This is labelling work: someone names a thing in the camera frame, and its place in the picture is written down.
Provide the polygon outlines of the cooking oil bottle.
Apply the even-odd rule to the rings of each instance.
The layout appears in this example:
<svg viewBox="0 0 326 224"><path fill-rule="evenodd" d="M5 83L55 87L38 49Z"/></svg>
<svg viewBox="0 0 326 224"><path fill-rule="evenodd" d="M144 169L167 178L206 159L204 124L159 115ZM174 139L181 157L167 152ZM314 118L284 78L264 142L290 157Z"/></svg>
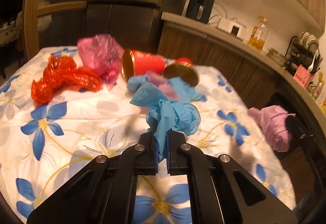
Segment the cooking oil bottle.
<svg viewBox="0 0 326 224"><path fill-rule="evenodd" d="M268 35L268 29L266 27L267 19L263 16L258 16L258 22L254 26L250 38L248 40L248 45L254 48L256 51L262 51L265 40Z"/></svg>

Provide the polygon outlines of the floral white blue tablecloth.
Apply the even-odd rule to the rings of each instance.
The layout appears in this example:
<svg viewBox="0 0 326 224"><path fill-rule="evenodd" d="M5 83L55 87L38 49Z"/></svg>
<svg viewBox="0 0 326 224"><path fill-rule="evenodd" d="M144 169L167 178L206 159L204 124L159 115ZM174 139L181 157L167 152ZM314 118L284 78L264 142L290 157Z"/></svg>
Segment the floral white blue tablecloth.
<svg viewBox="0 0 326 224"><path fill-rule="evenodd" d="M148 130L147 111L130 103L122 78L97 93L72 87L36 106L31 85L51 55L82 64L76 48L48 47L1 82L1 194L21 223L96 156L117 156ZM201 122L187 141L210 156L228 154L293 209L289 175L225 74L207 66L196 70Z"/></svg>

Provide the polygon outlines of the purple glove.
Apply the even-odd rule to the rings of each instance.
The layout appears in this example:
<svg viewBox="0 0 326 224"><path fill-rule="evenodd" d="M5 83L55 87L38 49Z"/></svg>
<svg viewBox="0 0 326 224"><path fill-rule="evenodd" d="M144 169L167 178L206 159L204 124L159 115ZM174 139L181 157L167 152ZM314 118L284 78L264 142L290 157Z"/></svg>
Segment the purple glove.
<svg viewBox="0 0 326 224"><path fill-rule="evenodd" d="M147 71L146 80L162 91L169 99L179 101L179 96L175 92L174 88L167 83L167 79L164 76L152 71Z"/></svg>

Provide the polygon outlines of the black dish rack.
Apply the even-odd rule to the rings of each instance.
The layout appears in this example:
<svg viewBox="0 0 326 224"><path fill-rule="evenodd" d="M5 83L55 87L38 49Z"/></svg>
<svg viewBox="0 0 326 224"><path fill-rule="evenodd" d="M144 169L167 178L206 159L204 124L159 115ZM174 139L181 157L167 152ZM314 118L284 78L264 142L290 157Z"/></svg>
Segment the black dish rack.
<svg viewBox="0 0 326 224"><path fill-rule="evenodd" d="M323 57L319 51L318 39L309 32L301 32L291 38L285 55L285 69L294 76L299 66L303 66L310 75L320 70Z"/></svg>

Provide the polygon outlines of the purple trash bag liner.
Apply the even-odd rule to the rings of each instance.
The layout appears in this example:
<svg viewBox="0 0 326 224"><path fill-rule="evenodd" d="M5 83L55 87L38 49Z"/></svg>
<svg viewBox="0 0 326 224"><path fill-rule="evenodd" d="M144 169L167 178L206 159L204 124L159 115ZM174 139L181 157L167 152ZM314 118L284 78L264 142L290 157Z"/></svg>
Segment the purple trash bag liner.
<svg viewBox="0 0 326 224"><path fill-rule="evenodd" d="M286 128L286 119L296 116L279 105L262 109L250 108L247 114L256 121L266 142L277 152L287 152L290 149L291 133Z"/></svg>

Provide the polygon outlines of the blue glove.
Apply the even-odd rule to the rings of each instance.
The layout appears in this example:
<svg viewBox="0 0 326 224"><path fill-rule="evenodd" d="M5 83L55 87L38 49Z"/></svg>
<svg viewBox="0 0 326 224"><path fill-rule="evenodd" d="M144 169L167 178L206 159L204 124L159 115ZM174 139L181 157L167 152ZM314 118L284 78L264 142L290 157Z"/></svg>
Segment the blue glove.
<svg viewBox="0 0 326 224"><path fill-rule="evenodd" d="M131 93L135 93L143 84L147 82L148 81L146 80L146 74L131 77L128 80L127 90ZM167 79L167 83L174 88L175 92L179 96L179 102L190 103L196 101L200 101L200 102L207 101L205 95L197 92L194 87L191 87L188 83L184 82L180 77Z"/></svg>
<svg viewBox="0 0 326 224"><path fill-rule="evenodd" d="M168 131L180 131L191 136L197 132L200 125L200 113L193 104L169 99L158 87L149 82L138 88L130 104L148 108L146 122L154 133L159 162L167 158Z"/></svg>

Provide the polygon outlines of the pink utensil holder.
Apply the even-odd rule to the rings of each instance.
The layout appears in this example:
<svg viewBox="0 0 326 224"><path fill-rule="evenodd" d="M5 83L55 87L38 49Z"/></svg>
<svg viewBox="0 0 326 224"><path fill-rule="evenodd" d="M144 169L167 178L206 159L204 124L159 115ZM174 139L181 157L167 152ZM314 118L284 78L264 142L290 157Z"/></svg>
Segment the pink utensil holder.
<svg viewBox="0 0 326 224"><path fill-rule="evenodd" d="M313 76L303 65L300 65L296 70L293 79L304 89L308 87L313 79Z"/></svg>

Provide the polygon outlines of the wooden glass door cabinet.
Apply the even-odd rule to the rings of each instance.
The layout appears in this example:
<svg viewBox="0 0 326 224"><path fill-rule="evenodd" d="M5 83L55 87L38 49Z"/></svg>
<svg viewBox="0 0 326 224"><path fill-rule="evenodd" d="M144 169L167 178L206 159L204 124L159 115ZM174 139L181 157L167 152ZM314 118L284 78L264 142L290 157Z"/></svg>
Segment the wooden glass door cabinet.
<svg viewBox="0 0 326 224"><path fill-rule="evenodd" d="M54 13L84 10L86 1L70 1L40 5L39 0L23 0L22 8L22 38L26 60L33 58L40 50L38 19Z"/></svg>

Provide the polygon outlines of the black air fryer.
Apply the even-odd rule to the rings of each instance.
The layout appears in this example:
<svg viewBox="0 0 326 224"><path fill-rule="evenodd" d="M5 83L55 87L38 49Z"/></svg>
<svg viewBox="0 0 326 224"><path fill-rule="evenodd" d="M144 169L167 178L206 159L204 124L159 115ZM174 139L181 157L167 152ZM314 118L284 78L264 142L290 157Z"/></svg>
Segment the black air fryer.
<svg viewBox="0 0 326 224"><path fill-rule="evenodd" d="M207 24L215 0L189 0L185 16L189 19Z"/></svg>

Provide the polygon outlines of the wooden base cabinets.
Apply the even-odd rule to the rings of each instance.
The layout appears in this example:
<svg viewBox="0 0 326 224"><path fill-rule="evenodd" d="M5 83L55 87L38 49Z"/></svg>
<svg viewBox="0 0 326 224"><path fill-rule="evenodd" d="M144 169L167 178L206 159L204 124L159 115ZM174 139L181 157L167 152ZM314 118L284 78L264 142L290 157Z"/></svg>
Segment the wooden base cabinets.
<svg viewBox="0 0 326 224"><path fill-rule="evenodd" d="M158 53L171 59L187 57L196 65L215 67L248 108L280 102L298 114L320 149L325 150L324 114L309 93L267 56L189 25L168 21L162 27Z"/></svg>

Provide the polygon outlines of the red mesh plastic bag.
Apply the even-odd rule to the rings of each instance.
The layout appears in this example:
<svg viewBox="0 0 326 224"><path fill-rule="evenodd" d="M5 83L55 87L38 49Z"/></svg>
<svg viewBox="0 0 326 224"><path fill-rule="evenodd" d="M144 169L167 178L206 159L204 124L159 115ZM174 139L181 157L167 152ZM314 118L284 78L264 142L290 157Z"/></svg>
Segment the red mesh plastic bag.
<svg viewBox="0 0 326 224"><path fill-rule="evenodd" d="M78 86L97 92L102 88L101 77L93 70L77 67L72 57L51 55L43 76L33 81L31 98L39 105L52 101L55 92L64 86Z"/></svg>

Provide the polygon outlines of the white rice cooker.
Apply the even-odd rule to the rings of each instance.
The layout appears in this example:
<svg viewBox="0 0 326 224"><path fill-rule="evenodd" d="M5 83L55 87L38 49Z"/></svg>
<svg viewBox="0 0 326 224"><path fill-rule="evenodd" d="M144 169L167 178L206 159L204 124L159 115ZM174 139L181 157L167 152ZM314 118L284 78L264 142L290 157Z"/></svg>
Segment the white rice cooker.
<svg viewBox="0 0 326 224"><path fill-rule="evenodd" d="M244 40L247 33L247 26L240 23L235 17L222 17L217 28L241 40Z"/></svg>

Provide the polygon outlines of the red paper cup gold inside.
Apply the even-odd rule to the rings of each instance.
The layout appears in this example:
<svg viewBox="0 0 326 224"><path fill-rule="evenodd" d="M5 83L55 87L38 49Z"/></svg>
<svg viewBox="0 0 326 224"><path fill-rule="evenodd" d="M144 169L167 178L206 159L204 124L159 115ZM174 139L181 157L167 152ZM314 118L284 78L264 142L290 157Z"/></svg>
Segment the red paper cup gold inside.
<svg viewBox="0 0 326 224"><path fill-rule="evenodd" d="M191 87L199 84L199 76L193 66L193 62L186 57L180 57L173 63L167 65L163 70L163 76L167 79L180 77Z"/></svg>

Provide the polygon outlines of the pink plastic bag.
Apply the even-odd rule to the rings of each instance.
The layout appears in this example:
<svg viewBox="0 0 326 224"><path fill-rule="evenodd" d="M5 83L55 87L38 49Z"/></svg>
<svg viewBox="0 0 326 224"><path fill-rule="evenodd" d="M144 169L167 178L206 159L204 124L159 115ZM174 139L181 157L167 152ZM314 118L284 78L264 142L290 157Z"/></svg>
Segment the pink plastic bag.
<svg viewBox="0 0 326 224"><path fill-rule="evenodd" d="M106 84L114 85L122 69L124 49L110 34L97 34L77 41L83 66L93 70Z"/></svg>

